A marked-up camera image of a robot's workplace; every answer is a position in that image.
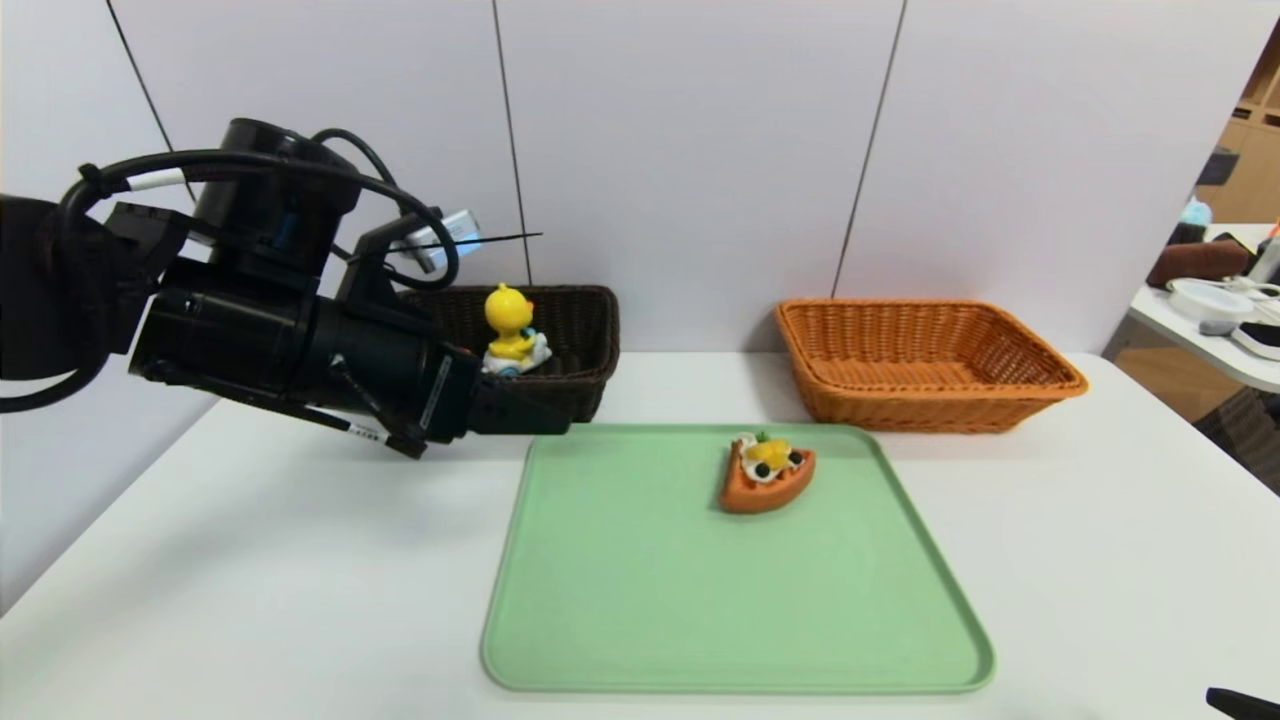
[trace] basket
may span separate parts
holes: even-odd
[[[998,433],[1088,382],[1009,313],[966,300],[788,300],[777,307],[814,419]]]
[[[511,378],[520,395],[586,423],[600,407],[604,383],[618,365],[618,299],[602,286],[522,287],[534,304],[534,327],[545,333],[550,360]],[[402,292],[401,300],[431,314],[454,345],[484,355],[498,333],[484,319],[493,287]]]

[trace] toy duck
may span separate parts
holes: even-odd
[[[484,301],[484,319],[498,333],[484,354],[486,373],[518,375],[550,359],[547,336],[529,327],[534,322],[534,304],[518,290],[498,284]]]

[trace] wire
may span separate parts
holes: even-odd
[[[326,140],[334,140],[334,138],[337,138],[337,140],[346,140],[347,142],[349,142],[351,145],[353,145],[356,147],[356,150],[360,150],[360,152],[365,156],[365,159],[369,160],[369,164],[372,165],[375,170],[378,170],[378,176],[380,178],[383,178],[383,182],[385,182],[387,184],[396,184],[396,178],[392,177],[392,170],[387,167],[387,163],[383,163],[383,159],[378,156],[378,152],[374,151],[372,146],[370,146],[367,142],[365,142],[364,138],[361,138],[358,135],[356,135],[356,133],[353,133],[353,132],[351,132],[348,129],[342,129],[342,128],[325,128],[325,129],[323,129],[323,131],[320,131],[320,132],[317,132],[317,133],[315,133],[315,135],[311,136],[311,140],[314,142],[321,142],[321,143],[324,141],[326,141]],[[412,214],[412,210],[407,205],[403,205],[403,204],[399,205],[399,211],[401,211],[401,215]],[[349,264],[349,263],[355,261],[355,258],[352,256],[352,254],[348,252],[344,247],[342,247],[338,243],[330,245],[329,246],[329,252],[332,252],[335,258],[338,258],[339,260],[342,260],[344,263]],[[396,282],[398,282],[401,284],[412,287],[408,283],[412,283],[413,278],[411,278],[411,277],[408,277],[406,274],[402,274],[399,270],[397,270],[390,264],[387,265],[387,274],[393,281],[396,281]]]
[[[102,291],[90,270],[90,259],[84,246],[78,241],[77,225],[100,200],[106,200],[118,192],[129,190],[128,178],[156,170],[182,168],[189,182],[205,182],[210,178],[225,179],[228,176],[244,176],[275,170],[282,174],[302,174],[326,179],[338,179],[358,184],[364,190],[390,197],[403,204],[408,210],[422,218],[435,232],[448,265],[444,275],[435,281],[416,281],[408,277],[398,278],[401,284],[413,290],[433,291],[448,287],[458,275],[458,250],[453,236],[421,200],[399,187],[371,177],[353,173],[333,165],[307,163],[265,152],[244,152],[230,150],[182,150],[159,152],[122,160],[93,173],[93,182],[81,179],[67,191],[58,205],[59,232],[56,238],[58,256],[64,272],[76,278],[76,287],[83,292],[82,304],[86,311],[88,336],[83,347],[81,366],[51,387],[17,397],[0,397],[0,414],[22,413],[52,405],[83,389],[97,377],[110,355],[108,347],[106,301]],[[390,242],[390,238],[381,241]]]
[[[526,237],[541,237],[541,236],[543,233],[540,232],[522,232],[516,234],[499,234],[497,237],[477,237],[476,240],[454,240],[453,245],[462,247],[463,245],[485,245],[489,242],[506,242],[508,240],[522,240]],[[370,255],[387,256],[394,252],[412,252],[415,250],[435,250],[436,247],[444,247],[444,246],[440,245],[439,242],[433,242],[431,245],[402,245],[399,247],[388,246],[383,247],[381,250],[378,250],[376,252],[366,251],[366,252],[357,252],[348,255],[351,255],[349,261],[355,263],[356,260],[360,260],[362,258],[369,258]]]
[[[396,184],[396,178],[392,177],[392,172],[387,168],[387,163],[383,163],[383,159],[378,156],[378,152],[374,152],[374,149],[370,147],[367,142],[361,140],[358,135],[342,128],[325,128],[312,135],[311,140],[315,142],[324,142],[334,137],[346,140],[347,142],[355,145],[356,150],[360,150],[365,158],[369,159],[369,163],[374,167],[374,169],[378,170],[378,177],[383,178],[383,182],[387,184]],[[407,214],[408,210],[402,209],[402,213]]]

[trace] light green tray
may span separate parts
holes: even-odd
[[[516,691],[956,693],[995,655],[870,436],[769,425],[813,482],[762,515],[716,496],[760,427],[575,425],[534,442],[484,634]]]

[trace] white table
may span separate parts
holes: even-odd
[[[1270,223],[1260,224],[1215,224],[1204,233],[1210,241],[1224,232],[1230,232],[1249,249],[1257,249],[1267,237]],[[1158,332],[1167,340],[1185,347],[1207,360],[1228,377],[1247,386],[1267,392],[1280,392],[1280,363],[1258,357],[1226,337],[1208,337],[1199,332],[1197,323],[1188,320],[1169,306],[1169,293],[1146,284],[1134,295],[1129,304],[1129,318]],[[1121,324],[1116,340],[1107,347],[1105,355],[1115,357],[1124,347],[1125,329]]]
[[[480,630],[527,438],[413,462],[216,405],[0,619],[0,717],[1210,719],[1280,700],[1280,501],[1098,357],[1004,436],[879,436],[997,653],[954,697],[520,694]],[[604,421],[803,420],[786,359],[626,354]]]

